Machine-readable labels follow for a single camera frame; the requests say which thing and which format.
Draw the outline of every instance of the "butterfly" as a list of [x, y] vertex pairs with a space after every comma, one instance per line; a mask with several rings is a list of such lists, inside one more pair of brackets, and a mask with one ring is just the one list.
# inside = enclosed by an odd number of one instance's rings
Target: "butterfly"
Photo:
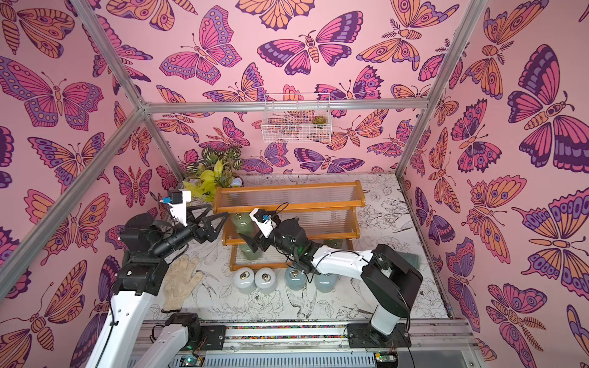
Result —
[[454, 114], [458, 111], [458, 102], [457, 101], [446, 101], [448, 98], [452, 98], [450, 96], [446, 97], [446, 91], [444, 91], [444, 95], [438, 101], [438, 105], [436, 106], [436, 112], [434, 113], [434, 118], [438, 117], [438, 126], [441, 127], [442, 124], [446, 121], [446, 117]]
[[88, 322], [84, 332], [80, 335], [72, 354], [70, 368], [79, 368], [92, 354], [94, 345], [96, 345], [98, 336], [107, 320], [112, 298], [112, 285], [116, 281], [120, 270], [121, 267], [117, 260], [113, 256], [107, 256], [98, 276], [98, 299], [100, 302], [97, 304], [96, 300], [94, 300], [94, 309], [90, 311], [90, 314], [94, 311], [96, 311], [96, 314], [94, 314], [94, 317]]
[[333, 151], [341, 150], [343, 147], [345, 147], [346, 143], [348, 142], [348, 137], [350, 137], [352, 143], [360, 147], [360, 138], [358, 138], [358, 135], [366, 138], [378, 137], [379, 135], [381, 135], [383, 130], [383, 127], [381, 127], [380, 125], [383, 123], [388, 113], [388, 109], [374, 110], [370, 115], [364, 118], [364, 120], [362, 120], [362, 122], [358, 124], [358, 126], [353, 130], [352, 127], [354, 126], [354, 122], [357, 118], [354, 119], [352, 121], [352, 125], [349, 128], [345, 128], [346, 132], [332, 132], [331, 142], [327, 145], [327, 147]]
[[[110, 41], [112, 47], [114, 47], [115, 52], [117, 53], [119, 59], [121, 60], [121, 63], [123, 63], [123, 67], [127, 71], [127, 74], [129, 75], [129, 77], [131, 77], [132, 79], [140, 80], [140, 81], [151, 82], [151, 79], [149, 79], [148, 76], [146, 76], [145, 74], [143, 74], [140, 71], [137, 71], [134, 68], [131, 68], [129, 65], [133, 65], [133, 62], [131, 62], [128, 59], [151, 60], [151, 59], [153, 59], [153, 57], [151, 55], [146, 54], [145, 52], [143, 52], [141, 50], [138, 50], [138, 49], [132, 47], [132, 46], [123, 45], [123, 42], [121, 41], [121, 39], [117, 36], [117, 34], [114, 32], [114, 30], [110, 27], [110, 24], [108, 23], [107, 19], [104, 18], [103, 16], [100, 16], [100, 15], [97, 15], [96, 17], [98, 18], [98, 22], [102, 26], [102, 30], [107, 34], [108, 40]], [[94, 69], [92, 71], [92, 76], [94, 78], [100, 77], [100, 75], [102, 75], [102, 73], [104, 72], [105, 69], [107, 70], [107, 73], [110, 74], [111, 69], [108, 66], [106, 60], [104, 59], [102, 52], [98, 48], [98, 45], [96, 44], [96, 42], [94, 42], [94, 40], [92, 39], [92, 36], [90, 36], [88, 31], [86, 30], [86, 27], [84, 27], [84, 26], [82, 26], [82, 27], [84, 29], [84, 32], [86, 32], [86, 36], [88, 36], [88, 40], [90, 41], [90, 44], [92, 45], [92, 48], [94, 49], [94, 52], [96, 53], [96, 55], [94, 55]], [[118, 90], [120, 88], [121, 88], [121, 84], [118, 82], [117, 77], [115, 77], [113, 74], [112, 75], [112, 90], [114, 91], [115, 95], [118, 94]]]
[[497, 354], [481, 339], [475, 339], [477, 346], [481, 351], [482, 358], [485, 362], [497, 359]]
[[[274, 98], [266, 95], [266, 90], [262, 87], [264, 81], [256, 68], [256, 63], [252, 62], [247, 66], [241, 77], [241, 89], [235, 83], [235, 91], [209, 91], [203, 93], [203, 96], [215, 102], [256, 102], [256, 101], [275, 101]], [[243, 115], [247, 112], [235, 112], [239, 119], [243, 121]]]
[[437, 169], [436, 172], [432, 173], [428, 179], [429, 180], [438, 180], [436, 186], [434, 187], [434, 200], [438, 204], [444, 203], [448, 206], [452, 211], [456, 213], [460, 213], [460, 203], [458, 202], [458, 197], [456, 193], [454, 193], [454, 189], [450, 186], [448, 180], [445, 177], [449, 177], [452, 179], [446, 168], [442, 168], [444, 166], [444, 159], [446, 159], [446, 150], [448, 149], [448, 129], [442, 129], [440, 136], [438, 138], [438, 142], [436, 146], [433, 147], [429, 152], [429, 164], [434, 168]]
[[489, 41], [499, 48], [493, 45], [483, 46], [481, 51], [489, 58], [479, 60], [468, 67], [460, 78], [460, 83], [467, 77], [472, 77], [475, 84], [481, 83], [481, 89], [485, 94], [500, 100], [503, 97], [503, 80], [499, 65], [493, 57], [496, 57], [500, 64], [504, 64], [505, 60], [500, 51], [505, 51], [514, 43], [507, 41], [530, 24], [547, 5], [548, 0], [528, 1], [518, 5], [509, 17], [507, 12], [503, 12], [495, 19], [491, 19], [491, 10], [487, 8], [482, 27]]
[[[391, 0], [391, 5], [393, 6], [397, 19], [405, 28], [423, 28], [444, 22], [459, 7], [459, 5], [454, 5], [445, 12], [437, 12], [436, 7], [429, 1], [421, 5], [420, 0], [410, 2], [406, 0]], [[369, 47], [358, 54], [356, 59], [368, 62], [383, 62], [388, 59], [391, 59], [392, 62], [408, 60], [412, 63], [411, 67], [413, 71], [416, 71], [419, 68], [419, 52], [403, 38], [408, 40], [419, 39], [421, 38], [421, 33], [414, 29], [401, 29], [401, 26], [394, 19], [391, 19], [391, 26], [395, 31], [385, 33], [382, 37], [390, 38], [399, 35], [402, 38], [393, 38]]]
[[166, 75], [178, 75], [182, 79], [197, 77], [213, 85], [221, 78], [221, 72], [215, 66], [221, 64], [230, 68], [241, 61], [241, 56], [229, 44], [233, 30], [227, 21], [229, 13], [218, 5], [209, 10], [198, 29], [200, 47], [194, 42], [194, 51], [183, 51], [168, 56], [160, 65]]
[[421, 157], [421, 155], [425, 154], [423, 147], [428, 142], [429, 136], [431, 134], [432, 131], [428, 127], [421, 135], [421, 138], [417, 143], [417, 147], [415, 147], [415, 151], [413, 152], [413, 154], [411, 155], [411, 159], [409, 160], [409, 163], [411, 163], [411, 167], [414, 168], [418, 172], [418, 174], [421, 174], [421, 177], [425, 175], [425, 164], [423, 163], [423, 158]]
[[[530, 268], [522, 274], [539, 273], [541, 276], [555, 280], [558, 280], [558, 276], [562, 274], [561, 284], [568, 291], [589, 300], [589, 286], [586, 282], [589, 277], [589, 266], [567, 249], [577, 249], [572, 246], [572, 243], [585, 241], [586, 237], [571, 243], [566, 240], [576, 234], [587, 221], [589, 214], [586, 208], [589, 208], [589, 188], [554, 200], [548, 205], [548, 210], [536, 208], [524, 211], [517, 207], [511, 209], [522, 215], [524, 226], [550, 239], [531, 239], [530, 243], [555, 247], [545, 248], [529, 256]], [[585, 250], [578, 250], [589, 256]]]
[[[102, 193], [84, 208], [82, 214], [80, 214], [82, 209], [80, 203], [76, 215], [69, 214], [43, 248], [47, 251], [47, 256], [41, 260], [41, 265], [43, 266], [52, 254], [67, 250], [72, 243], [76, 243], [79, 248], [91, 247], [96, 253], [98, 249], [94, 246], [94, 242], [100, 234], [98, 227], [107, 215], [109, 201], [108, 194]], [[27, 191], [25, 202], [29, 219], [34, 224], [38, 223], [55, 203], [45, 194], [33, 189]]]
[[462, 314], [468, 319], [471, 328], [475, 332], [481, 332], [481, 319], [477, 304], [470, 291], [467, 277], [471, 274], [475, 265], [475, 244], [468, 237], [462, 244], [456, 246], [455, 253], [446, 253], [446, 265], [454, 275], [448, 277], [448, 292], [458, 300]]
[[198, 161], [198, 152], [195, 149], [188, 150], [184, 153], [184, 160], [180, 159], [180, 157], [178, 157], [178, 160], [180, 161], [180, 170], [184, 172], [190, 164]]
[[[342, 89], [338, 89], [329, 84], [317, 84], [315, 87], [315, 93], [319, 94], [318, 100], [374, 100], [380, 98], [380, 84], [383, 81], [377, 74], [377, 70], [372, 67], [366, 67], [361, 70], [360, 74], [356, 78], [353, 87], [346, 89], [341, 83], [339, 84]], [[335, 118], [341, 118], [346, 115], [347, 110], [332, 110], [332, 115]]]
[[429, 233], [428, 237], [436, 243], [436, 245], [440, 245], [440, 240], [444, 243], [447, 243], [454, 239], [456, 236], [456, 232], [452, 226], [441, 216], [434, 215], [435, 210], [432, 208], [429, 209], [428, 200], [425, 198], [425, 194], [419, 187], [415, 187], [415, 204], [417, 205], [417, 209], [415, 210], [415, 214], [419, 219], [419, 224], [423, 226], [429, 226]]
[[21, 319], [14, 317], [0, 322], [20, 320], [31, 324], [29, 328], [0, 336], [0, 356], [2, 356], [2, 363], [5, 367], [22, 367], [26, 363], [31, 351], [33, 334], [37, 335], [36, 340], [43, 349], [53, 351], [55, 338], [53, 331], [48, 326], [48, 322], [55, 324], [68, 323], [80, 315], [84, 307], [85, 297], [82, 294], [82, 288], [87, 268], [88, 263], [82, 260], [71, 269], [53, 297], [51, 297], [43, 316], [40, 315], [43, 308], [43, 297], [53, 283], [49, 284], [49, 287], [41, 296], [41, 307], [31, 318]]
[[[158, 1], [160, 6], [157, 7], [157, 11], [154, 14]], [[187, 12], [198, 15], [190, 1], [173, 1]], [[147, 18], [153, 15], [149, 21], [149, 25], [155, 29], [159, 29], [160, 31], [169, 31], [174, 26], [174, 12], [172, 11], [170, 2], [168, 0], [110, 0], [107, 3], [107, 11], [110, 14], [120, 16], [122, 18], [138, 19], [140, 21], [145, 21]]]
[[16, 1], [2, 3], [2, 21], [4, 40], [16, 55], [21, 43], [16, 20], [21, 25], [34, 47], [50, 58], [59, 58], [64, 47], [57, 41], [63, 40], [74, 29], [74, 19], [68, 14], [55, 9], [25, 9], [19, 12], [12, 8]]
[[[157, 217], [157, 208], [153, 207], [147, 211], [153, 218]], [[107, 243], [111, 243], [115, 249], [125, 249], [127, 250], [127, 245], [123, 243], [121, 240], [121, 231], [125, 228], [125, 225], [116, 225], [108, 229], [108, 231], [104, 234], [104, 241]]]
[[320, 153], [307, 148], [295, 148], [294, 156], [302, 163], [300, 167], [309, 170], [311, 173], [321, 168], [322, 171], [327, 169], [328, 174], [344, 174], [345, 170], [352, 171], [364, 165], [364, 161], [357, 158], [336, 158], [333, 160], [331, 156], [324, 157]]
[[176, 189], [176, 187], [178, 186], [178, 179], [176, 179], [176, 176], [171, 170], [169, 170], [169, 168], [165, 168], [160, 165], [156, 167], [155, 170], [157, 174], [160, 176], [161, 186], [165, 190]]
[[546, 327], [536, 318], [521, 318], [517, 313], [528, 314], [537, 311], [546, 304], [548, 297], [539, 290], [532, 288], [520, 290], [510, 284], [504, 284], [503, 291], [497, 285], [489, 285], [488, 290], [496, 299], [491, 302], [497, 309], [487, 306], [487, 313], [493, 322], [499, 324], [501, 337], [514, 348], [526, 368], [536, 368], [530, 347], [516, 326], [520, 326], [530, 344], [541, 352], [544, 349], [526, 327], [541, 330], [546, 330]]
[[200, 148], [211, 147], [217, 151], [227, 151], [230, 147], [243, 148], [243, 146], [250, 145], [250, 141], [243, 138], [243, 131], [236, 128], [235, 124], [230, 118], [223, 118], [223, 131], [225, 134], [223, 134], [221, 129], [217, 127], [213, 127], [213, 129], [218, 133], [218, 136], [207, 134], [207, 137], [211, 138], [212, 140], [222, 141], [203, 142], [198, 145]]
[[137, 203], [139, 200], [139, 205], [143, 205], [145, 203], [145, 195], [149, 193], [149, 181], [151, 180], [151, 169], [147, 170], [143, 175], [141, 175], [141, 167], [137, 170], [137, 176], [133, 174], [133, 169], [129, 166], [129, 175], [123, 171], [119, 166], [114, 166], [112, 168], [115, 177], [118, 180], [118, 190], [121, 192], [122, 195], [126, 195], [127, 198], [125, 199], [127, 202], [127, 206], [129, 208], [133, 207], [133, 202]]
[[[121, 108], [121, 105], [118, 103], [118, 101], [115, 101], [114, 102], [114, 123], [117, 126], [117, 128], [120, 128], [126, 119], [127, 119], [127, 116], [125, 115], [123, 108]], [[118, 150], [117, 153], [115, 153], [115, 155], [120, 155], [120, 154], [124, 153], [127, 150], [127, 148], [129, 147], [129, 144], [131, 144], [131, 148], [133, 149], [133, 151], [135, 149], [137, 149], [137, 152], [139, 152], [139, 156], [141, 157], [141, 160], [143, 161], [143, 163], [147, 167], [149, 167], [149, 162], [147, 161], [147, 153], [149, 152], [149, 143], [150, 142], [151, 142], [151, 134], [149, 134], [149, 131], [147, 130], [147, 128], [138, 127], [129, 136], [129, 138], [127, 138], [125, 143], [123, 143], [123, 146]]]
[[434, 265], [436, 266], [436, 270], [438, 272], [442, 271], [444, 267], [444, 261], [442, 261], [442, 256], [434, 256]]
[[286, 143], [270, 143], [264, 151], [264, 156], [260, 152], [259, 158], [246, 158], [243, 160], [241, 169], [245, 171], [257, 171], [260, 174], [271, 174], [274, 169], [272, 166], [284, 167], [290, 165], [289, 160], [285, 157], [288, 153]]
[[452, 128], [453, 141], [466, 140], [458, 147], [460, 150], [466, 148], [458, 158], [458, 169], [463, 173], [469, 173], [475, 167], [484, 173], [489, 165], [497, 162], [501, 156], [501, 150], [496, 145], [487, 142], [475, 142], [475, 140], [488, 135], [482, 137], [476, 135], [486, 109], [487, 100], [478, 100], [476, 105], [467, 106], [466, 111], [464, 111], [464, 119], [460, 118]]
[[530, 162], [534, 166], [543, 167], [550, 159], [552, 150], [552, 124], [548, 120], [554, 117], [552, 163], [557, 168], [575, 173], [589, 173], [589, 127], [570, 116], [555, 116], [566, 106], [575, 111], [572, 105], [567, 104], [568, 95], [565, 91], [562, 92], [565, 100], [553, 104], [558, 94], [559, 81], [560, 67], [556, 54], [550, 46], [540, 45], [525, 64], [518, 84], [532, 92], [542, 103], [526, 92], [512, 92], [507, 99], [511, 107], [508, 121], [515, 123], [527, 120], [525, 130], [539, 127], [522, 141], [519, 150], [531, 156]]
[[407, 140], [413, 130], [413, 125], [409, 124], [410, 122], [411, 119], [402, 120], [397, 126], [396, 138], [392, 138], [389, 135], [390, 142], [373, 144], [368, 147], [366, 152], [375, 152], [377, 155], [384, 154], [387, 157], [399, 157], [403, 153], [403, 147], [407, 144]]
[[475, 208], [468, 211], [466, 222], [461, 225], [468, 225], [475, 235], [480, 234], [482, 242], [491, 254], [499, 258], [499, 261], [509, 264], [511, 259], [507, 243], [492, 218], [497, 212], [507, 213], [507, 211], [495, 209], [515, 198], [524, 189], [526, 179], [520, 178], [519, 175], [515, 177], [507, 175], [491, 180], [488, 185], [485, 181], [477, 182], [476, 185], [472, 185], [470, 180], [467, 182], [471, 186], [471, 201]]
[[0, 85], [7, 95], [25, 101], [34, 127], [54, 127], [65, 113], [71, 128], [88, 131], [88, 113], [96, 111], [103, 99], [100, 87], [94, 84], [72, 83], [62, 92], [58, 85], [49, 87], [34, 71], [2, 56]]
[[[581, 349], [589, 356], [589, 331], [581, 326], [581, 320], [579, 319], [579, 315], [575, 307], [572, 305], [567, 305], [567, 319], [568, 319], [568, 326], [573, 333], [576, 341], [581, 346]], [[585, 363], [581, 363], [581, 368], [589, 366]]]
[[338, 60], [347, 58], [352, 49], [330, 42], [351, 44], [358, 36], [363, 22], [362, 12], [345, 13], [327, 23], [315, 39], [311, 37], [314, 31], [310, 31], [307, 35], [299, 36], [305, 38], [304, 42], [296, 39], [277, 39], [258, 47], [257, 53], [262, 59], [279, 68], [290, 60], [284, 67], [287, 75], [311, 73], [311, 59], [315, 63], [319, 62], [319, 54], [330, 67], [334, 67]]
[[[7, 167], [12, 162], [14, 138], [7, 127], [0, 126], [0, 167]], [[5, 171], [0, 171], [0, 189], [8, 188], [12, 177]]]
[[[61, 184], [61, 193], [63, 194], [82, 170], [88, 166], [94, 156], [104, 147], [104, 133], [96, 133], [90, 137], [81, 151], [79, 143], [77, 148], [74, 148], [70, 144], [69, 146], [73, 150], [71, 151], [62, 145], [44, 138], [29, 137], [28, 141], [36, 149], [37, 154], [45, 166], [56, 168], [55, 177]], [[110, 183], [110, 180], [104, 174], [104, 170], [97, 180], [100, 178]]]
[[[394, 98], [426, 98], [429, 93], [429, 86], [423, 87], [422, 89], [418, 89], [416, 86], [412, 85], [411, 87], [415, 88], [415, 92], [407, 86], [402, 84], [393, 84], [391, 86], [391, 93], [393, 94]], [[397, 108], [397, 111], [403, 111], [404, 108]]]
[[278, 31], [286, 29], [292, 17], [308, 16], [315, 0], [239, 0], [235, 7], [244, 13], [261, 14], [262, 24]]

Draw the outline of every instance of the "pink wall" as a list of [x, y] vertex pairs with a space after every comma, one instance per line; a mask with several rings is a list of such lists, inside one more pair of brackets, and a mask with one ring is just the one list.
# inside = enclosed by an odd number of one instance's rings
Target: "pink wall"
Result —
[[[91, 43], [81, 21], [65, 7], [63, 1], [38, 3], [38, 6], [53, 10], [27, 11], [35, 6], [30, 2], [3, 2], [0, 6], [3, 25], [13, 25], [19, 33], [18, 42], [9, 36], [0, 41], [0, 83], [4, 92], [0, 93], [0, 105], [3, 106], [0, 122], [0, 200], [4, 208], [0, 216], [2, 267], [47, 207], [67, 190], [73, 176], [80, 173], [115, 133], [115, 105], [118, 104], [119, 113], [123, 114], [130, 114], [132, 108], [122, 91], [115, 95], [111, 78], [92, 76], [95, 54]], [[35, 22], [30, 25], [25, 21], [30, 19], [28, 14], [34, 14], [33, 19], [40, 16], [41, 22], [51, 18], [59, 26], [51, 29]], [[12, 16], [19, 21], [8, 23]], [[27, 35], [23, 24], [36, 31], [29, 28], [30, 34]], [[49, 44], [55, 44], [55, 47], [46, 49], [46, 52], [37, 50], [30, 37], [40, 37], [36, 32], [46, 35], [48, 30], [52, 35], [56, 34], [53, 31], [58, 31], [65, 36], [62, 39], [61, 36], [43, 36], [49, 38], [39, 43], [39, 47]], [[59, 85], [59, 98], [52, 90], [54, 83]], [[23, 90], [31, 95], [24, 93], [25, 97], [16, 98], [22, 96], [18, 91]], [[64, 103], [64, 116], [59, 116], [56, 100]], [[78, 112], [82, 114], [82, 118], [78, 119], [81, 124], [68, 120], [68, 115], [74, 119]], [[155, 168], [164, 164], [163, 159], [153, 142], [148, 147], [146, 159], [155, 176], [150, 181], [150, 190], [163, 194], [155, 175]], [[84, 352], [91, 351], [92, 343], [81, 340], [80, 347], [77, 344], [86, 326], [96, 328], [96, 322], [104, 320], [105, 313], [93, 311], [95, 305], [96, 310], [100, 310], [98, 305], [108, 299], [105, 299], [108, 293], [104, 292], [108, 282], [103, 281], [99, 285], [101, 269], [105, 265], [106, 274], [111, 273], [105, 278], [109, 280], [123, 256], [123, 251], [107, 242], [105, 236], [110, 229], [124, 224], [130, 217], [156, 207], [155, 201], [147, 194], [144, 205], [133, 203], [133, 207], [129, 208], [118, 188], [113, 166], [117, 165], [125, 172], [131, 166], [135, 174], [139, 168], [142, 174], [149, 169], [138, 152], [138, 147], [130, 144], [124, 153], [115, 156], [105, 169], [104, 176], [94, 182], [80, 201], [80, 206], [72, 210], [67, 218], [68, 225], [59, 228], [46, 250], [39, 253], [0, 304], [0, 320], [3, 321], [0, 323], [0, 356], [3, 357], [0, 367], [11, 366], [13, 360], [19, 367], [79, 366], [87, 357]], [[76, 153], [81, 155], [81, 165], [76, 164]], [[77, 293], [83, 295], [83, 299], [74, 296], [73, 303], [48, 310], [53, 295], [60, 290], [62, 281], [74, 268], [71, 274], [72, 291], [68, 296]], [[75, 317], [63, 317], [70, 307], [75, 309], [72, 315]], [[29, 320], [37, 312], [41, 317]], [[46, 330], [35, 329], [42, 323], [51, 329], [52, 343], [50, 338], [43, 345], [38, 342], [37, 338], [48, 335]]]
[[[492, 33], [493, 19], [519, 6], [527, 9], [520, 31], [506, 31], [506, 22]], [[423, 160], [425, 172], [406, 171], [449, 301], [469, 320], [491, 367], [589, 363], [589, 78], [578, 72], [585, 67], [579, 45], [589, 22], [579, 18], [586, 7], [491, 2], [489, 35], [479, 19], [460, 80], [446, 86], [458, 112], [430, 122], [423, 153], [412, 160]], [[548, 108], [560, 101], [566, 104]], [[544, 125], [526, 130], [543, 111]]]

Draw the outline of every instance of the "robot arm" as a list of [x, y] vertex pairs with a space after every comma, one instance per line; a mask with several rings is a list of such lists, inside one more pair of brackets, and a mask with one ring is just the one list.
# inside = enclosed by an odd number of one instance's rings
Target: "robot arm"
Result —
[[362, 279], [379, 305], [370, 325], [388, 340], [397, 322], [408, 318], [419, 287], [421, 273], [385, 244], [374, 250], [349, 251], [321, 246], [310, 241], [298, 218], [281, 221], [275, 211], [254, 209], [250, 214], [260, 231], [251, 238], [240, 234], [253, 251], [275, 246], [288, 258], [292, 267], [309, 274], [339, 274]]

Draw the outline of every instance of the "metal rail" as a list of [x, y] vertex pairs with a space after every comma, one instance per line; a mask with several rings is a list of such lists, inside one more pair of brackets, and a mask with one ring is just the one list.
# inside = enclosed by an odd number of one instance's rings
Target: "metal rail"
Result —
[[472, 31], [477, 26], [479, 17], [483, 13], [486, 4], [487, 0], [472, 0], [468, 4], [468, 8], [462, 17], [462, 21], [458, 25], [456, 32], [454, 32], [454, 39], [452, 40], [450, 48], [444, 57], [444, 63], [440, 67], [434, 85], [429, 90], [428, 99], [430, 104], [428, 108], [422, 111], [419, 115], [417, 122], [413, 126], [413, 131], [409, 136], [409, 140], [405, 145], [403, 155], [401, 156], [401, 160], [399, 161], [397, 170], [395, 171], [395, 175], [398, 179], [401, 179], [403, 176], [403, 172], [409, 163], [411, 155], [415, 151], [415, 147], [417, 147], [417, 144], [419, 143], [419, 139], [421, 138], [423, 131], [425, 131], [425, 128], [429, 124], [429, 120], [434, 115], [436, 105], [439, 99], [442, 97], [444, 89], [446, 88], [446, 83], [454, 72], [456, 63], [458, 63], [460, 55], [466, 47]]

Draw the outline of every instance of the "butterfly wallpaper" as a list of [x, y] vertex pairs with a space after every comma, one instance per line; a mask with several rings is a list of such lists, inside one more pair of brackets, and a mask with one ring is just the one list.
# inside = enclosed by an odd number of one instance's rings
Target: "butterfly wallpaper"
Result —
[[[488, 3], [403, 177], [489, 367], [589, 363], [589, 25], [570, 5]], [[436, 216], [452, 241], [428, 236]]]

